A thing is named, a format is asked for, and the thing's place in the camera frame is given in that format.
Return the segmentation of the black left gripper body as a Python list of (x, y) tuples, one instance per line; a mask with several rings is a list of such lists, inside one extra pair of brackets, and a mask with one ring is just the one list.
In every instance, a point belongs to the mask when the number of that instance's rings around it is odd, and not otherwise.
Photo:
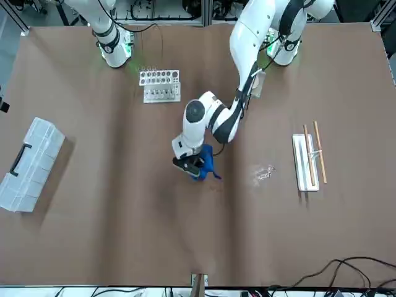
[(199, 177), (204, 167), (204, 160), (198, 155), (191, 155), (181, 159), (173, 158), (173, 165), (192, 177)]

